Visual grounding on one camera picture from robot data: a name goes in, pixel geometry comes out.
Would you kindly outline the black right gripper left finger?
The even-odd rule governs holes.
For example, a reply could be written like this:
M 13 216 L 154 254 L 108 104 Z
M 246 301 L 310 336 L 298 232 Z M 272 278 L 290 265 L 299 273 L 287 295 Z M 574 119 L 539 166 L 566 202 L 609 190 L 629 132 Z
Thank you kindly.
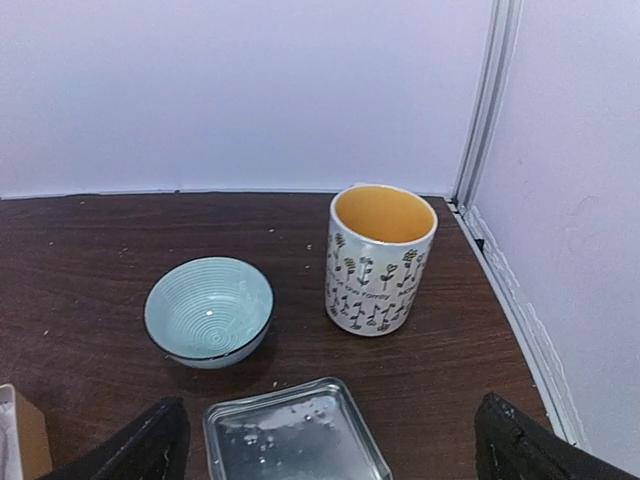
M 183 399 L 168 396 L 49 479 L 183 479 L 191 426 Z

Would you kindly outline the bear print tin lid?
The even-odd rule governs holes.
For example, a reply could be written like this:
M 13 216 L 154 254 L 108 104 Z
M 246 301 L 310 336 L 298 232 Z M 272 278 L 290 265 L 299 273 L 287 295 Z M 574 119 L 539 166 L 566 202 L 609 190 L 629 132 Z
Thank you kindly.
M 391 479 L 343 381 L 324 377 L 204 413 L 212 479 Z

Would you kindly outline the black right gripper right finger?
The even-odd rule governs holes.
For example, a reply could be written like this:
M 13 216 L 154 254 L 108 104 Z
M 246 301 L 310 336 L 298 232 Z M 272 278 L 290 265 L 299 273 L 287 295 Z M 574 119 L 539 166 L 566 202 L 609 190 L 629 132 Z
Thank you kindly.
M 479 479 L 636 479 L 557 437 L 493 392 L 475 414 L 474 433 Z

